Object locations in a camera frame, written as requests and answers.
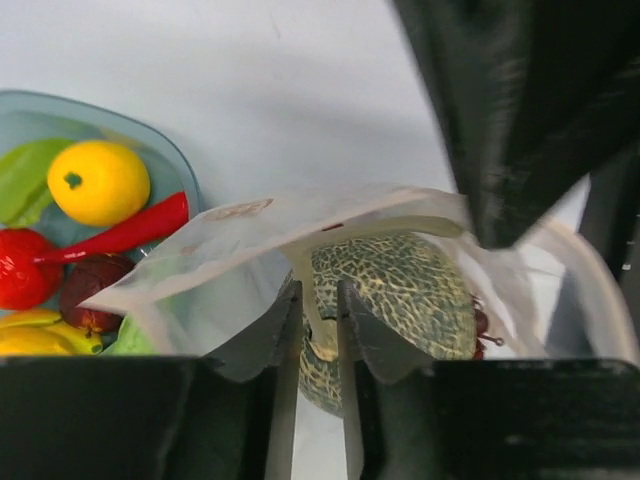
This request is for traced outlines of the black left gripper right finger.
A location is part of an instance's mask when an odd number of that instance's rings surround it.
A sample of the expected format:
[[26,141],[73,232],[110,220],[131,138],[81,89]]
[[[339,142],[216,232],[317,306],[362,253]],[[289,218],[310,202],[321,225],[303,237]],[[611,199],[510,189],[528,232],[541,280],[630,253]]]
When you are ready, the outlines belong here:
[[351,479],[635,479],[639,371],[613,359],[437,361],[338,285]]

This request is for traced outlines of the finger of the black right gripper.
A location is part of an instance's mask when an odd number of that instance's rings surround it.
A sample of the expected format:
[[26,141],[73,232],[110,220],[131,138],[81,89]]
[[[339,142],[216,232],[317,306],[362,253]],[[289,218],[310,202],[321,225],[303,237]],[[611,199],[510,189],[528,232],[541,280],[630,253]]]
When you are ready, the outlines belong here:
[[473,231],[516,243],[639,136],[635,1],[397,1]]

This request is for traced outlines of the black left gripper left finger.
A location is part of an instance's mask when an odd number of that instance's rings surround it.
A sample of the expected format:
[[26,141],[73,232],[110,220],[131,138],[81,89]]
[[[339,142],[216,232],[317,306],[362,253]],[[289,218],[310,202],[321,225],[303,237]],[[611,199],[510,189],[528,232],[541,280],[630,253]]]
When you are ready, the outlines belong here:
[[302,293],[202,357],[8,357],[5,479],[287,479]]

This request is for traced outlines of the purple grape bunch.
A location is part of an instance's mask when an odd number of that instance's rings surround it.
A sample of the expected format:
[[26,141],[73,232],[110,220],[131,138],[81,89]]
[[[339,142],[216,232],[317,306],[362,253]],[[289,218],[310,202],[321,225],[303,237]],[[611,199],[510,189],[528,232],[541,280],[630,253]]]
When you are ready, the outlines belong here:
[[501,337],[494,337],[488,334],[489,318],[484,311],[484,303],[476,295],[471,295],[472,306],[474,308],[475,322],[476,322],[476,349],[473,356],[474,360],[481,360],[484,358],[484,352],[486,350],[483,340],[495,344],[498,347],[504,345],[504,339]]

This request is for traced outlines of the green netted melon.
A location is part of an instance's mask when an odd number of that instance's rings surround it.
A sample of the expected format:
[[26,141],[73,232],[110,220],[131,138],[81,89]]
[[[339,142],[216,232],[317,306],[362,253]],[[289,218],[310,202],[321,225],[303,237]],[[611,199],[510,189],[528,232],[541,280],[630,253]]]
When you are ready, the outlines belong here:
[[355,285],[374,316],[438,360],[470,360],[476,349],[471,294],[458,265],[409,232],[352,237],[311,255],[320,319],[336,332],[337,284]]

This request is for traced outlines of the clear patterned zip bag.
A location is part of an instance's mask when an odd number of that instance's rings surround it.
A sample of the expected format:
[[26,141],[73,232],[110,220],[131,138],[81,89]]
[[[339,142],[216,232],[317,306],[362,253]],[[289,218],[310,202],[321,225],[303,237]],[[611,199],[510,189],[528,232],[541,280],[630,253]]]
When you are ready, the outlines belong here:
[[335,331],[323,320],[335,313],[342,279],[352,281],[399,334],[433,353],[469,354],[471,296],[478,295],[513,353],[543,357],[551,350],[541,337],[525,247],[551,258],[555,273],[576,279],[575,298],[595,354],[637,363],[639,346],[622,293],[576,233],[547,217],[514,247],[486,250],[472,234],[462,195],[396,184],[292,190],[201,212],[87,305],[132,315],[163,351],[199,353],[212,337],[179,327],[170,304],[186,303],[185,320],[194,323],[217,278],[246,270],[263,279],[263,261],[278,254],[302,285],[313,348],[323,359],[337,355]]

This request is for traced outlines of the red apple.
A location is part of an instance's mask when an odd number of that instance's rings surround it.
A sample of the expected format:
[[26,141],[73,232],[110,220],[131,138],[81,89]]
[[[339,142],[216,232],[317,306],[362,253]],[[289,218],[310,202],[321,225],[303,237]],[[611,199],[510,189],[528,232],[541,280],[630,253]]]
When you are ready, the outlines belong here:
[[91,332],[116,332],[123,316],[79,307],[79,304],[114,284],[135,267],[128,257],[117,254],[98,254],[79,261],[66,279],[59,297],[62,319],[79,329]]

